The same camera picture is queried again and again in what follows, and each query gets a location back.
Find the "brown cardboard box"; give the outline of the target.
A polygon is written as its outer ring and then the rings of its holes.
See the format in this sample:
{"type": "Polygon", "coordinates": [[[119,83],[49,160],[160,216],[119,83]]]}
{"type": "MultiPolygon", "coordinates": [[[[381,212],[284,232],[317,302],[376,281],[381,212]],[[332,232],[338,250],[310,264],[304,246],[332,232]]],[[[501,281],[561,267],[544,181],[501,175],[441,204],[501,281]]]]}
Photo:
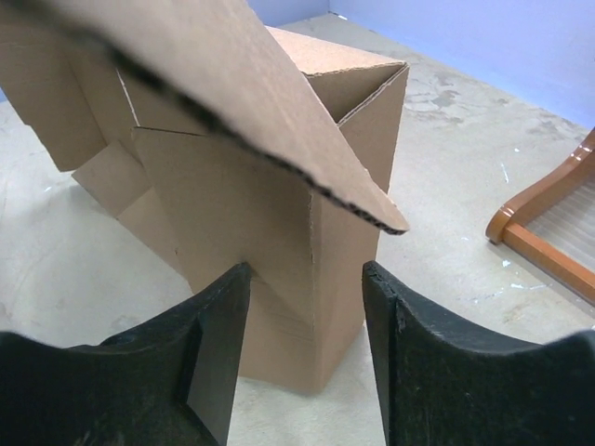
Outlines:
{"type": "Polygon", "coordinates": [[[193,291],[252,268],[242,376],[321,392],[364,323],[409,66],[245,1],[5,1],[1,87],[193,291]]]}

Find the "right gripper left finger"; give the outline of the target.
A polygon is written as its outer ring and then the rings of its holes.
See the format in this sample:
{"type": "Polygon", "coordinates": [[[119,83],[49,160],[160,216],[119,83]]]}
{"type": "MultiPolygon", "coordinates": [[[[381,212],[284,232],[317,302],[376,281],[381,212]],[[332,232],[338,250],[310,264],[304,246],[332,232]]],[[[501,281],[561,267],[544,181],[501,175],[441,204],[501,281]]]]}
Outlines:
{"type": "Polygon", "coordinates": [[[1,335],[5,445],[223,445],[250,301],[238,264],[202,292],[102,343],[1,335]]]}

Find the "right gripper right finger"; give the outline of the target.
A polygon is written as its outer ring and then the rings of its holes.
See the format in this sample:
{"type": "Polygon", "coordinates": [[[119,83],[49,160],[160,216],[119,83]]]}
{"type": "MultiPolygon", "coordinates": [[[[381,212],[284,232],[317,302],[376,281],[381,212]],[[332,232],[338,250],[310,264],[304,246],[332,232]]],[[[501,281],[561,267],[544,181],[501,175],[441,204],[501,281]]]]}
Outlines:
{"type": "Polygon", "coordinates": [[[438,305],[375,261],[364,310],[389,445],[590,445],[594,333],[544,345],[438,305]]]}

